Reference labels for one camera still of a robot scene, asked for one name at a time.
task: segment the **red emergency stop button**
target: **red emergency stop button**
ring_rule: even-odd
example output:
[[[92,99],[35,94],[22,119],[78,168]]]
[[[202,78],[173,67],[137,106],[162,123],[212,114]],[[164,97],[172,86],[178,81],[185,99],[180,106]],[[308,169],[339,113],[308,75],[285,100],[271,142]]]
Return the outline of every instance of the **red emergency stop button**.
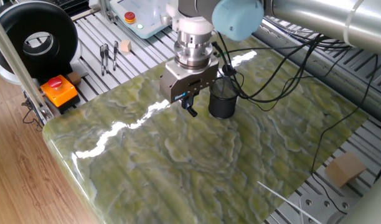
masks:
[[[124,14],[124,20],[129,24],[134,23],[135,22],[135,13],[127,12],[126,14]]]
[[[54,90],[59,90],[62,87],[62,79],[59,77],[51,78],[48,81],[48,86],[53,88]]]

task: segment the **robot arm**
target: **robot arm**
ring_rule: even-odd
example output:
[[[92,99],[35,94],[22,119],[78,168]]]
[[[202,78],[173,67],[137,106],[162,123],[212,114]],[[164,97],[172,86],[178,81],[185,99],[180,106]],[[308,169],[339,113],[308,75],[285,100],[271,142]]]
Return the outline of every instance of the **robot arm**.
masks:
[[[211,31],[244,40],[274,16],[381,55],[381,0],[179,0],[167,5],[178,32],[176,57],[161,77],[163,96],[192,112],[193,97],[213,84]]]

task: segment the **black cable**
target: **black cable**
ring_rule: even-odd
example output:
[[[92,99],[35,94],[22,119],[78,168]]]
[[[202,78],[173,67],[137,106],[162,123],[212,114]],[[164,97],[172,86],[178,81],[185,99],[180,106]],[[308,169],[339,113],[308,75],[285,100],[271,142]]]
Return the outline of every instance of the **black cable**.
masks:
[[[222,35],[221,35],[220,32],[218,32],[218,36],[219,36],[220,39],[221,39],[223,48],[225,49],[225,52],[227,53],[228,60],[229,60],[229,64],[232,66],[232,61],[231,61],[230,56],[229,56],[229,51],[228,51],[227,45],[225,44],[225,41],[223,41],[223,38],[222,38]]]
[[[343,214],[345,214],[345,215],[347,215],[347,213],[346,213],[346,212],[343,212],[342,210],[340,210],[340,209],[337,207],[337,205],[336,205],[336,204],[333,202],[333,200],[330,198],[330,196],[329,196],[327,190],[325,189],[325,187],[324,187],[319,181],[317,181],[317,180],[315,179],[315,177],[314,177],[315,162],[316,162],[316,158],[317,158],[317,156],[318,156],[319,149],[321,148],[322,139],[323,139],[323,136],[325,135],[325,133],[328,132],[328,131],[330,131],[330,130],[333,129],[334,127],[336,127],[339,123],[343,122],[343,121],[346,120],[347,118],[351,117],[351,116],[352,116],[355,112],[357,112],[358,109],[364,104],[365,99],[366,99],[366,97],[367,97],[367,94],[368,94],[368,92],[369,92],[369,88],[370,88],[370,86],[371,86],[371,84],[372,84],[372,82],[373,82],[374,76],[375,76],[375,74],[376,74],[376,71],[377,71],[377,68],[378,68],[378,64],[379,64],[379,56],[376,55],[376,64],[375,64],[375,68],[374,68],[374,71],[373,71],[373,75],[372,75],[371,78],[370,78],[369,84],[367,85],[367,88],[366,88],[365,95],[364,95],[362,101],[360,102],[360,104],[359,104],[359,105],[358,105],[358,106],[357,106],[351,113],[349,113],[347,116],[343,117],[341,120],[339,120],[338,122],[336,122],[335,124],[333,124],[332,126],[328,127],[327,129],[325,129],[325,130],[322,132],[321,137],[319,138],[319,142],[318,142],[318,144],[317,144],[317,149],[316,149],[316,151],[315,151],[314,160],[313,160],[313,165],[312,165],[312,167],[311,167],[311,175],[312,175],[313,179],[314,179],[314,180],[315,180],[315,181],[316,181],[316,182],[323,188],[323,190],[324,190],[325,193],[326,193],[326,196],[327,196],[328,199],[333,203],[333,205],[335,206],[335,208],[336,208],[339,212],[341,212],[341,213],[343,213]]]
[[[223,55],[223,51],[216,41],[212,42],[211,44],[213,45],[213,47],[215,47],[215,49],[218,50],[220,55]],[[227,59],[225,57],[222,57],[222,60],[223,60],[223,63],[225,64],[225,66],[227,66],[228,65]]]
[[[32,121],[26,121],[26,118],[29,116],[30,112],[33,111],[33,106],[30,102],[30,99],[26,99],[26,101],[24,103],[22,103],[21,106],[25,106],[25,107],[27,107],[27,109],[29,109],[29,111],[26,113],[26,115],[24,115],[22,122],[24,124],[36,123],[37,126],[35,127],[35,130],[38,132],[41,132],[42,131],[42,125],[41,125],[40,120],[36,120],[33,118]]]
[[[376,184],[376,182],[379,180],[380,177],[381,177],[381,169],[379,170],[378,174],[376,175],[375,180],[373,181],[373,184]]]
[[[297,49],[293,50],[292,52],[290,52],[282,61],[281,63],[279,64],[279,66],[276,68],[276,70],[274,71],[274,73],[272,74],[272,76],[268,79],[268,81],[257,91],[255,92],[254,94],[252,95],[247,95],[245,94],[245,96],[247,96],[247,98],[249,98],[250,100],[253,100],[257,103],[271,103],[271,102],[274,102],[277,100],[277,98],[275,99],[272,99],[272,100],[256,100],[256,99],[252,99],[253,97],[257,96],[259,93],[261,93],[264,88],[266,88],[268,86],[268,84],[274,79],[274,77],[278,74],[280,68],[282,67],[282,65],[287,61],[287,59],[292,56],[293,54],[295,54],[297,51],[301,50],[303,47],[309,45],[309,44],[313,44],[313,43],[316,43],[316,42],[319,42],[319,41],[322,41],[324,39],[326,39],[327,37],[318,37],[316,39],[314,39],[313,41],[310,41],[308,43],[305,43],[303,45],[300,45]]]
[[[276,69],[276,71],[274,72],[274,74],[273,74],[273,75],[270,77],[270,79],[265,83],[265,86],[263,86],[263,87],[259,90],[259,92],[261,92],[262,89],[264,89],[264,88],[267,86],[267,84],[269,84],[269,82],[272,81],[273,77],[275,77],[275,75],[277,74],[278,70],[281,68],[282,64],[284,64],[284,62],[286,61],[286,59],[287,59],[290,55],[292,55],[292,54],[294,54],[295,52],[299,51],[299,50],[302,49],[305,45],[311,44],[309,50],[307,51],[307,54],[306,54],[305,59],[304,59],[304,61],[303,61],[303,64],[300,66],[300,68],[299,68],[297,74],[296,74],[296,75],[294,76],[294,78],[291,80],[290,85],[289,85],[289,86],[286,86],[286,85],[285,85],[284,88],[283,88],[283,91],[281,92],[281,94],[280,94],[279,96],[277,96],[276,98],[272,99],[272,100],[256,100],[256,99],[253,99],[253,98],[252,98],[253,96],[248,96],[248,95],[242,90],[242,86],[243,86],[243,82],[244,82],[244,75],[243,75],[243,74],[241,74],[241,76],[243,77],[242,84],[239,84],[239,82],[237,81],[237,78],[236,78],[235,75],[233,76],[233,79],[231,79],[231,81],[234,81],[234,82],[235,82],[234,85],[236,84],[236,85],[238,86],[238,90],[239,90],[239,92],[240,92],[240,97],[241,97],[241,98],[248,100],[249,102],[253,103],[254,105],[257,105],[257,106],[258,106],[261,110],[263,110],[263,111],[269,111],[269,110],[273,109],[274,106],[276,106],[276,104],[278,103],[278,100],[280,100],[280,99],[282,99],[282,98],[288,96],[291,92],[293,92],[293,91],[296,89],[296,87],[298,86],[298,84],[299,84],[299,82],[300,82],[300,80],[301,80],[300,78],[303,76],[304,68],[305,68],[305,66],[306,66],[306,63],[307,63],[307,61],[308,61],[309,56],[312,54],[313,50],[317,47],[317,45],[318,45],[321,41],[323,41],[323,40],[325,40],[325,39],[327,39],[327,37],[325,37],[325,36],[322,36],[322,37],[321,37],[321,34],[320,34],[320,35],[317,36],[314,40],[312,40],[312,41],[310,41],[310,42],[308,42],[308,43],[306,43],[306,44],[304,44],[304,45],[300,45],[300,46],[298,46],[296,50],[292,51],[289,55],[287,55],[287,56],[282,60],[282,62],[280,63],[280,65],[278,66],[278,68]],[[222,41],[224,47],[226,48],[225,41],[224,41],[223,39],[221,39],[221,41]],[[223,55],[222,49],[219,47],[219,45],[218,45],[216,42],[213,43],[213,46],[219,51],[219,53],[220,53],[221,55]],[[228,63],[226,62],[225,56],[223,56],[223,60],[224,60],[225,68],[227,68]],[[292,87],[295,78],[298,78],[298,80],[297,80],[295,86],[294,86],[290,91],[288,91],[288,90]],[[268,110],[263,109],[260,105],[257,104],[257,103],[270,103],[270,102],[274,102],[274,101],[275,101],[275,104],[274,104],[270,109],[268,109]]]
[[[376,126],[376,127],[378,127],[378,128],[380,128],[381,129],[381,125],[379,125],[379,124],[376,124],[375,122],[373,122],[373,121],[370,121],[374,126]]]
[[[309,76],[305,76],[305,77],[301,77],[301,78],[325,78],[327,77],[333,70],[333,68],[348,54],[348,52],[352,49],[352,47],[349,47],[343,55],[341,55],[341,57],[339,59],[336,60],[336,62],[334,62],[334,64],[332,65],[332,67],[327,71],[327,73],[325,75],[322,75],[322,76],[312,76],[312,75],[309,75]],[[287,83],[292,80],[294,78],[290,78],[286,81],[285,83],[285,86],[287,85]]]
[[[318,37],[316,37],[316,38],[314,39],[313,42],[311,42],[311,43],[312,43],[312,46],[309,48],[309,50],[308,50],[308,52],[307,52],[307,54],[306,54],[306,57],[305,57],[305,59],[304,59],[304,61],[303,61],[303,64],[300,66],[300,68],[299,68],[297,74],[294,76],[294,78],[300,78],[300,77],[303,75],[303,73],[304,73],[304,68],[305,68],[305,66],[306,66],[306,62],[307,62],[309,56],[312,54],[313,50],[316,48],[316,44],[319,43],[319,41],[322,41],[322,40],[324,40],[324,39],[326,39],[326,38],[327,38],[327,37],[325,37],[325,36],[324,36],[324,37],[320,37],[320,36],[318,36]],[[275,102],[276,100],[280,100],[280,99],[282,99],[282,98],[288,96],[292,91],[295,90],[295,88],[297,87],[297,85],[298,85],[298,83],[299,83],[299,80],[297,81],[296,85],[295,85],[295,86],[288,92],[288,90],[291,88],[292,84],[294,83],[294,80],[292,80],[291,84],[290,84],[288,87],[285,88],[284,93],[281,93],[279,96],[277,96],[276,98],[273,98],[273,99],[271,99],[271,100],[257,100],[257,99],[254,99],[254,98],[253,98],[253,97],[256,96],[257,94],[259,94],[259,93],[262,91],[262,89],[264,89],[264,88],[269,84],[269,82],[272,81],[272,79],[273,79],[273,78],[275,77],[275,75],[278,73],[278,71],[279,71],[279,69],[281,68],[281,66],[282,66],[282,65],[284,64],[284,62],[287,60],[287,58],[288,58],[290,55],[294,54],[296,51],[300,50],[301,48],[302,48],[302,47],[300,46],[300,47],[297,48],[296,50],[292,51],[289,55],[287,55],[287,56],[282,60],[282,62],[280,63],[280,65],[278,66],[278,68],[275,70],[274,74],[270,77],[270,79],[269,79],[269,80],[263,85],[263,87],[260,88],[256,93],[254,93],[253,95],[247,95],[243,90],[240,90],[240,93],[241,93],[240,97],[243,98],[243,99],[252,100],[252,101],[254,101],[254,102],[256,102],[256,103],[271,103],[271,102]]]
[[[297,46],[292,46],[292,47],[249,47],[245,49],[236,49],[236,50],[230,50],[228,53],[234,53],[234,52],[239,52],[239,51],[244,51],[244,50],[284,50],[284,49],[295,49],[300,47],[300,45]]]

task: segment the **green marble slab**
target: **green marble slab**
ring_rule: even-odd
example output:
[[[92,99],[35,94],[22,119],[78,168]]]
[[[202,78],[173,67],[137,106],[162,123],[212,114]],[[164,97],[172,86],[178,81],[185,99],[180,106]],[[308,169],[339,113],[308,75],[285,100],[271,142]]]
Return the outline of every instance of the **green marble slab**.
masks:
[[[260,46],[255,39],[227,43],[229,49]],[[281,60],[271,51],[232,58],[246,76],[247,93],[262,86]],[[296,70],[284,64],[258,97],[280,94]],[[304,79],[270,112],[238,100],[225,120],[209,115],[204,90],[192,118],[159,94],[163,71],[160,64],[44,128],[51,153],[101,223],[261,223],[282,201],[257,181],[290,196],[309,177],[322,131],[355,108]],[[329,131],[316,168],[366,119],[358,112]]]

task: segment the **black cup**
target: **black cup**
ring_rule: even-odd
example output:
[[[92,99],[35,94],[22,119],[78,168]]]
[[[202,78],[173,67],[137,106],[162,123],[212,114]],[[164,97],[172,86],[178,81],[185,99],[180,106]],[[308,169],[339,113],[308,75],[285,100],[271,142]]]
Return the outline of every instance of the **black cup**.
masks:
[[[227,119],[235,113],[239,91],[229,77],[220,77],[210,86],[209,112],[214,118]]]

